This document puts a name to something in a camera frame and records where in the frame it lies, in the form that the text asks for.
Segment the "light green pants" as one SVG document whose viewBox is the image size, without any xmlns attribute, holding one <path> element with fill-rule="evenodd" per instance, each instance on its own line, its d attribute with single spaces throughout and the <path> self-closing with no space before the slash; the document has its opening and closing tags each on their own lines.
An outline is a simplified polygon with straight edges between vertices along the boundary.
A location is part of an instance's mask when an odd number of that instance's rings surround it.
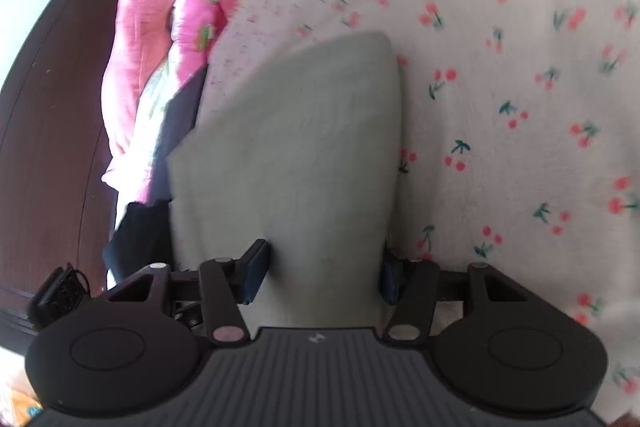
<svg viewBox="0 0 640 427">
<path fill-rule="evenodd" d="M 262 65 L 169 156 L 179 267 L 265 239 L 272 257 L 244 312 L 250 329 L 380 327 L 400 128 L 386 35 L 356 32 Z"/>
</svg>

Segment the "pink quilt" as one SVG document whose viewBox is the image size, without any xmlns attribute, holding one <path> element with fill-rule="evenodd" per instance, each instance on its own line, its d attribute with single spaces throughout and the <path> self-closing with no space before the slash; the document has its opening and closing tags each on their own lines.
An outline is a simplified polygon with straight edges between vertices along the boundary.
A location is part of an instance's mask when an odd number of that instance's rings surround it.
<svg viewBox="0 0 640 427">
<path fill-rule="evenodd" d="M 118 0 L 101 107 L 119 202 L 146 202 L 168 102 L 208 63 L 238 0 Z"/>
</svg>

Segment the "dark wooden headboard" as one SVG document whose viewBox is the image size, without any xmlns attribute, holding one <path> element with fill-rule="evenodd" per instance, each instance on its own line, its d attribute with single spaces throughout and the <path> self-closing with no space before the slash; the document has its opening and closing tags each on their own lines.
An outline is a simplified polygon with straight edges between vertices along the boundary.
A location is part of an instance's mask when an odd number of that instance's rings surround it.
<svg viewBox="0 0 640 427">
<path fill-rule="evenodd" d="M 100 93 L 117 0 L 51 0 L 1 90 L 1 346 L 22 355 L 27 305 L 73 265 L 99 293 L 116 194 Z"/>
</svg>

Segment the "dark navy garment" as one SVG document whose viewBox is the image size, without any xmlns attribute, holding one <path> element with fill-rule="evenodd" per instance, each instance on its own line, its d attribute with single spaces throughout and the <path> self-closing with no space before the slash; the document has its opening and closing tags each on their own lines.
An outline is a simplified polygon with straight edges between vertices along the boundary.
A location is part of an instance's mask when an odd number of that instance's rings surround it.
<svg viewBox="0 0 640 427">
<path fill-rule="evenodd" d="M 154 74 L 140 98 L 129 154 L 104 174 L 118 191 L 115 232 L 102 253 L 108 287 L 147 265 L 176 264 L 168 156 L 195 126 L 206 74 L 203 66 L 176 90 L 166 70 Z"/>
</svg>

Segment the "cherry print bed sheet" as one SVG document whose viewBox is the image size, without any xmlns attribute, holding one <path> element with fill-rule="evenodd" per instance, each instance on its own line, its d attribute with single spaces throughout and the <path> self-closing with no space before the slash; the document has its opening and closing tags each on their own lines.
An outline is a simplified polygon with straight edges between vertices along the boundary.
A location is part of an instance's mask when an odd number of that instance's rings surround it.
<svg viewBox="0 0 640 427">
<path fill-rule="evenodd" d="M 404 78 L 397 254 L 486 260 L 603 340 L 639 410 L 639 0 L 220 0 L 204 116 L 260 63 L 377 30 Z"/>
</svg>

